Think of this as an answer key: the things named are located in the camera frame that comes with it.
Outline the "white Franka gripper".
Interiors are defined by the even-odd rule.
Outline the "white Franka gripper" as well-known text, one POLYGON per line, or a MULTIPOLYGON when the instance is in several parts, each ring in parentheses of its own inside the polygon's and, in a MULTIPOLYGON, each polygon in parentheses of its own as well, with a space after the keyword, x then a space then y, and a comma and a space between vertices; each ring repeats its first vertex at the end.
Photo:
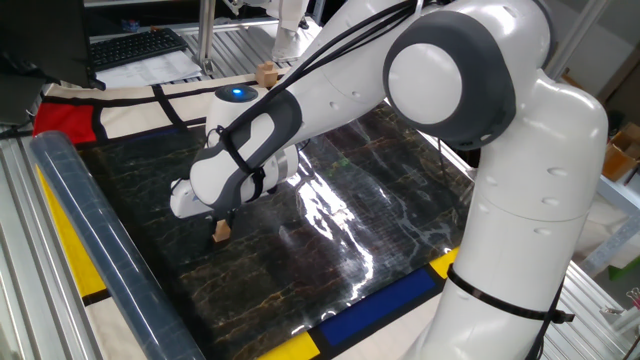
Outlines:
MULTIPOLYGON (((196 196, 190 180, 184 178, 178 178, 171 183, 170 208, 173 214, 180 219, 213 211, 196 196)), ((228 226, 232 226, 235 220, 235 211, 228 211, 225 220, 228 226)), ((213 217, 213 229, 217 229, 219 221, 218 217, 213 217)))

